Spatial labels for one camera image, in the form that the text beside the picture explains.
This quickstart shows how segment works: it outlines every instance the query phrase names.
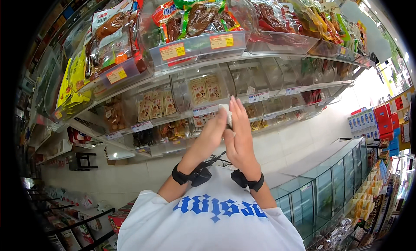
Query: price tag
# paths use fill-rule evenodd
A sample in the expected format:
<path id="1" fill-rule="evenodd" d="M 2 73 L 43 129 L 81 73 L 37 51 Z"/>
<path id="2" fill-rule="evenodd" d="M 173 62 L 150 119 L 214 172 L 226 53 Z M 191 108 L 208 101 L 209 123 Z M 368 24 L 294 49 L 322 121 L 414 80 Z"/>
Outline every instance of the price tag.
<path id="1" fill-rule="evenodd" d="M 232 34 L 213 35 L 209 38 L 211 49 L 234 46 Z"/>
<path id="2" fill-rule="evenodd" d="M 293 95 L 293 94 L 299 94 L 301 87 L 290 87 L 286 89 L 286 96 Z"/>
<path id="3" fill-rule="evenodd" d="M 59 110 L 55 112 L 55 117 L 59 120 L 62 117 L 62 114 Z"/>
<path id="4" fill-rule="evenodd" d="M 106 113 L 105 113 L 105 117 L 108 119 L 109 117 L 111 117 L 111 110 L 108 110 Z"/>
<path id="5" fill-rule="evenodd" d="M 257 101 L 262 101 L 262 100 L 266 100 L 269 98 L 269 91 L 267 92 L 262 92 L 262 93 L 257 93 L 257 94 L 253 94 L 248 96 L 248 103 L 254 103 Z"/>
<path id="6" fill-rule="evenodd" d="M 263 117 L 263 120 L 266 121 L 266 120 L 275 118 L 276 116 L 277 116 L 276 114 L 274 114 L 274 115 L 268 115 L 268 116 Z"/>
<path id="7" fill-rule="evenodd" d="M 340 54 L 345 55 L 345 52 L 346 52 L 345 48 L 344 47 L 341 47 L 340 48 Z"/>
<path id="8" fill-rule="evenodd" d="M 132 129 L 135 133 L 149 129 L 149 128 L 153 128 L 153 124 L 150 121 L 146 121 L 146 122 L 132 126 Z"/>
<path id="9" fill-rule="evenodd" d="M 127 77 L 127 74 L 124 71 L 123 67 L 119 67 L 118 69 L 115 69 L 114 71 L 106 74 L 106 76 L 107 76 L 107 79 L 110 81 L 110 83 L 113 84 Z"/>
<path id="10" fill-rule="evenodd" d="M 218 105 L 211 105 L 208 107 L 194 109 L 193 116 L 198 117 L 201 115 L 205 115 L 205 114 L 209 114 L 209 113 L 217 112 L 217 111 L 218 111 Z"/>
<path id="11" fill-rule="evenodd" d="M 105 137 L 108 139 L 108 140 L 111 140 L 111 139 L 116 139 L 116 138 L 120 138 L 120 137 L 122 137 L 123 135 L 120 133 L 120 131 L 117 131 L 117 132 L 114 132 L 114 133 L 111 133 L 111 134 L 106 134 L 105 135 Z"/>
<path id="12" fill-rule="evenodd" d="M 255 90 L 256 90 L 256 89 L 255 89 L 255 88 L 253 88 L 252 86 L 248 86 L 248 89 L 247 89 L 247 93 L 246 93 L 246 95 L 248 96 L 248 95 L 253 94 Z"/>
<path id="13" fill-rule="evenodd" d="M 160 48 L 160 55 L 164 61 L 183 56 L 185 55 L 184 43 L 178 43 Z"/>

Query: hand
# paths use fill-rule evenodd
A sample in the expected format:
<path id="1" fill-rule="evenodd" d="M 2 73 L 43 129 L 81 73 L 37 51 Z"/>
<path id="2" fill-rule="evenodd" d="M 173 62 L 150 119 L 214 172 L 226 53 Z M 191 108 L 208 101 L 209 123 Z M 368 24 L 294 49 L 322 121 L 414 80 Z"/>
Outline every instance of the hand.
<path id="1" fill-rule="evenodd" d="M 223 137 L 227 148 L 227 157 L 240 169 L 248 181 L 258 181 L 261 177 L 260 165 L 254 156 L 253 137 L 247 112 L 240 99 L 231 96 L 232 130 L 226 129 Z"/>
<path id="2" fill-rule="evenodd" d="M 178 165 L 178 171 L 188 175 L 220 145 L 227 124 L 227 112 L 221 108 L 215 118 L 209 120 L 201 134 L 186 152 Z"/>

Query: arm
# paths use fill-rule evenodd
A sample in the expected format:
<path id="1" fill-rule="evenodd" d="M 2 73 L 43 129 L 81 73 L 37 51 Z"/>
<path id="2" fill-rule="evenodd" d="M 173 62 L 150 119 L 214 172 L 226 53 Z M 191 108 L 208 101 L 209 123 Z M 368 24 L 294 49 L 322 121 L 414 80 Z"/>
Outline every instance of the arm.
<path id="1" fill-rule="evenodd" d="M 259 181 L 261 168 L 254 156 L 250 122 L 240 99 L 236 100 L 233 96 L 231 97 L 230 111 L 232 112 L 232 129 L 236 135 L 233 136 L 231 129 L 224 131 L 227 157 L 234 166 L 240 169 L 247 181 Z M 262 209 L 277 207 L 266 182 L 258 192 L 251 189 L 250 193 Z"/>
<path id="2" fill-rule="evenodd" d="M 179 162 L 178 171 L 189 175 L 202 161 L 210 157 L 221 143 L 226 124 L 227 113 L 225 109 L 221 108 L 215 118 L 206 123 L 202 133 Z M 158 194 L 167 202 L 172 202 L 183 196 L 188 183 L 180 185 L 171 175 L 159 189 Z"/>

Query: wrist strap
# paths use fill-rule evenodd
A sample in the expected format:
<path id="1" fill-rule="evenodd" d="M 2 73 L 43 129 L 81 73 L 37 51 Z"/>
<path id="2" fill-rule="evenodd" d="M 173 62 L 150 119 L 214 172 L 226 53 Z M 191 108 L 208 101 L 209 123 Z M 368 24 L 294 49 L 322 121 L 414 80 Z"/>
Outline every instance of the wrist strap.
<path id="1" fill-rule="evenodd" d="M 231 179 L 235 181 L 240 187 L 246 188 L 247 186 L 258 192 L 264 183 L 264 175 L 261 173 L 260 180 L 258 181 L 247 181 L 244 174 L 240 170 L 233 171 L 231 174 Z"/>
<path id="2" fill-rule="evenodd" d="M 206 168 L 209 164 L 206 162 L 200 162 L 199 165 L 190 173 L 190 175 L 185 175 L 182 172 L 179 172 L 178 165 L 179 164 L 177 164 L 172 170 L 172 178 L 180 185 L 191 181 L 191 186 L 196 187 L 209 181 L 211 178 L 211 173 Z"/>

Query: tiled floor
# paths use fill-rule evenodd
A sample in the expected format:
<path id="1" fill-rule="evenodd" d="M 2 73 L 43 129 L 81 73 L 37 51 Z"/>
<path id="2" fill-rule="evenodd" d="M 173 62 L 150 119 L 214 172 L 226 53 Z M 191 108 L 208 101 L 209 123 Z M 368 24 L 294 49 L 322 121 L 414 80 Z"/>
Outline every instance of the tiled floor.
<path id="1" fill-rule="evenodd" d="M 340 137 L 351 137 L 347 117 L 358 108 L 360 106 L 353 89 L 347 88 L 342 93 L 342 100 L 328 106 L 320 115 L 285 128 L 256 134 L 253 138 L 254 150 L 263 173 L 291 165 Z M 221 144 L 214 154 L 219 155 L 224 150 L 225 146 Z M 88 192 L 97 201 L 106 199 L 119 208 L 136 198 L 142 190 L 157 191 L 181 158 L 180 155 L 171 155 L 138 164 L 112 166 L 107 165 L 103 147 L 90 152 L 97 153 L 92 165 L 99 166 L 98 169 L 69 171 L 67 167 L 42 165 L 45 183 L 69 191 Z"/>

